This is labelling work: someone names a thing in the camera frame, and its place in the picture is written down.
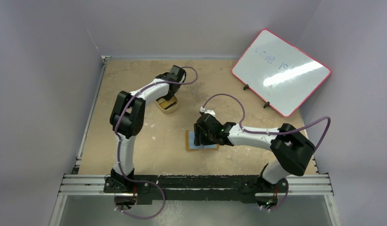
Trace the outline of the orange leather card holder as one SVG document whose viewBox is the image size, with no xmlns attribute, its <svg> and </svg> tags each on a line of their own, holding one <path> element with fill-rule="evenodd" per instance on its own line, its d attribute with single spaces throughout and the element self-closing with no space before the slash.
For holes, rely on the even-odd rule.
<svg viewBox="0 0 387 226">
<path fill-rule="evenodd" d="M 195 132 L 193 130 L 186 130 L 185 131 L 185 149 L 187 151 L 219 150 L 219 145 L 210 144 L 209 142 L 200 143 L 200 140 L 196 139 Z"/>
</svg>

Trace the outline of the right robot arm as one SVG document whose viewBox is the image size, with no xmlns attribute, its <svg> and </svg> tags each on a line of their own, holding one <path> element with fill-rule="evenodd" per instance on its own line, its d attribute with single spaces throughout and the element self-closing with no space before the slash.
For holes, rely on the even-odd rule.
<svg viewBox="0 0 387 226">
<path fill-rule="evenodd" d="M 264 167 L 258 179 L 265 192 L 289 175 L 303 176 L 315 152 L 314 144 L 291 124 L 271 129 L 240 127 L 234 122 L 221 124 L 209 113 L 201 114 L 194 124 L 194 145 L 250 146 L 272 152 L 276 160 Z"/>
</svg>

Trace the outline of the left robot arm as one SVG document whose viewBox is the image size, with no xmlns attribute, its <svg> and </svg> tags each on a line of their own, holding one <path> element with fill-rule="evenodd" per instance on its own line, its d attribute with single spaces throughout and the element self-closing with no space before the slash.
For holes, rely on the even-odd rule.
<svg viewBox="0 0 387 226">
<path fill-rule="evenodd" d="M 184 67 L 173 65 L 170 71 L 156 76 L 144 87 L 132 92 L 118 93 L 110 116 L 117 141 L 115 164 L 110 178 L 121 192 L 127 193 L 134 186 L 134 144 L 144 125 L 146 106 L 160 98 L 170 100 L 185 79 Z"/>
</svg>

